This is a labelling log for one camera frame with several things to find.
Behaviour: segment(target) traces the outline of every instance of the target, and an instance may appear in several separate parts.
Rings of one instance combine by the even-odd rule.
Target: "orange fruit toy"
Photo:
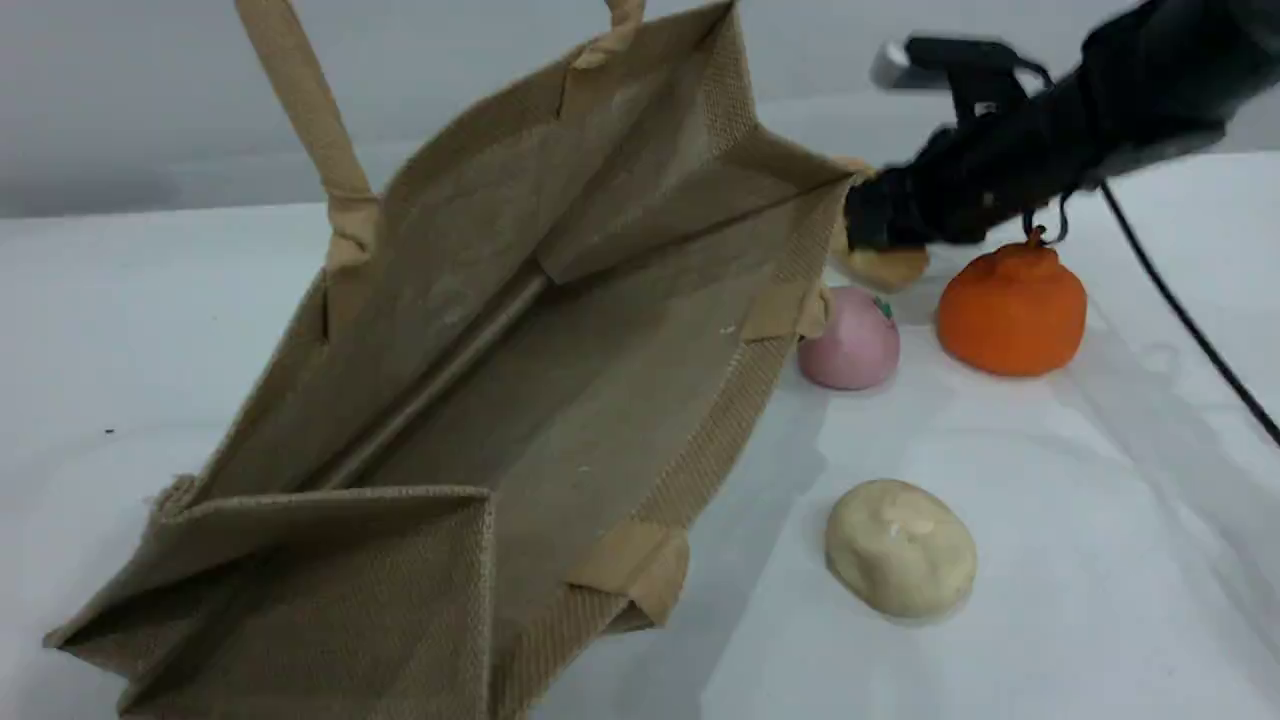
[[[1075,356],[1087,305],[1084,284],[1037,228],[1027,242],[980,255],[951,279],[938,301],[938,341],[979,370],[1043,375]]]

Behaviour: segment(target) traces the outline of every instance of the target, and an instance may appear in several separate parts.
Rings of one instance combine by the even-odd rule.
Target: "jute tote bag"
[[[759,126],[732,4],[613,0],[379,196],[288,1],[237,8],[326,263],[214,457],[46,642],[128,678],[124,716],[520,716],[672,610],[685,530],[820,332],[850,173]]]

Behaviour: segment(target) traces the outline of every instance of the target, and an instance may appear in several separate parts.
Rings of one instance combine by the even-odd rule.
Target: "table surface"
[[[1280,411],[1280,154],[1116,183],[1190,313]],[[591,646],[535,717],[1275,717],[1280,451],[1164,305],[1100,197],[1069,205],[1091,293],[1064,372],[947,359],[929,319],[977,251],[893,299],[902,364],[867,393],[788,366],[691,534],[667,629]],[[0,222],[0,706],[114,717],[118,678],[40,648],[128,557],[147,498],[201,465],[328,237],[292,205]],[[996,241],[1015,240],[1011,229]],[[845,284],[828,270],[832,284]],[[979,571],[945,623],[888,623],[827,573],[826,514],[897,477],[968,523]]]

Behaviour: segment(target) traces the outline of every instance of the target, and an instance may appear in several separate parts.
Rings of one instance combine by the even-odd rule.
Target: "black cable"
[[[1108,187],[1107,183],[1103,182],[1101,184],[1101,188],[1102,188],[1102,197],[1106,199],[1107,208],[1111,209],[1111,215],[1114,215],[1116,222],[1120,223],[1120,231],[1124,232],[1125,240],[1129,241],[1129,247],[1133,250],[1133,254],[1138,258],[1138,263],[1142,264],[1142,269],[1147,272],[1147,277],[1151,278],[1151,282],[1155,283],[1156,290],[1160,291],[1160,295],[1165,299],[1165,302],[1169,304],[1169,307],[1172,309],[1174,314],[1178,315],[1178,319],[1181,320],[1183,327],[1187,328],[1188,333],[1190,333],[1192,340],[1196,341],[1196,345],[1198,345],[1201,351],[1204,352],[1204,355],[1208,357],[1208,361],[1213,364],[1213,368],[1217,370],[1217,374],[1222,375],[1222,379],[1226,380],[1226,384],[1231,386],[1231,389],[1235,391],[1235,395],[1240,398],[1240,402],[1244,402],[1244,406],[1249,409],[1249,414],[1253,415],[1253,419],[1257,420],[1258,424],[1262,425],[1262,429],[1266,430],[1267,436],[1271,437],[1271,442],[1276,443],[1276,446],[1280,447],[1280,427],[1277,427],[1276,421],[1271,419],[1270,414],[1267,414],[1267,409],[1263,407],[1262,404],[1258,402],[1256,397],[1253,397],[1253,393],[1249,392],[1249,388],[1247,388],[1244,383],[1240,382],[1240,378],[1235,374],[1235,370],[1233,370],[1231,366],[1226,364],[1226,360],[1224,360],[1222,356],[1217,352],[1217,348],[1213,347],[1213,343],[1211,343],[1208,338],[1204,337],[1204,333],[1201,332],[1199,325],[1196,324],[1196,320],[1193,320],[1192,316],[1187,313],[1187,309],[1183,307],[1183,304],[1174,295],[1174,291],[1169,290],[1169,286],[1165,283],[1165,278],[1160,275],[1160,270],[1156,269],[1156,265],[1151,261],[1151,258],[1147,255],[1147,251],[1143,249],[1142,243],[1138,242],[1138,236],[1134,234],[1133,225],[1129,224],[1129,219],[1125,218],[1124,210],[1120,209],[1120,202],[1116,201],[1116,196],[1111,192],[1111,187]]]

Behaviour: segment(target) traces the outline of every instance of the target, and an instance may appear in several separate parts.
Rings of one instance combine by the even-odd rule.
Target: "white wall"
[[[371,179],[477,97],[607,26],[602,0],[296,0]],[[650,17],[698,0],[650,0]],[[914,29],[1004,36],[1055,72],[1125,0],[744,0],[760,114],[826,152],[902,159],[943,96],[872,88]],[[1280,147],[1280,101],[1226,149]],[[230,1],[9,0],[0,8],[0,215],[319,199]]]

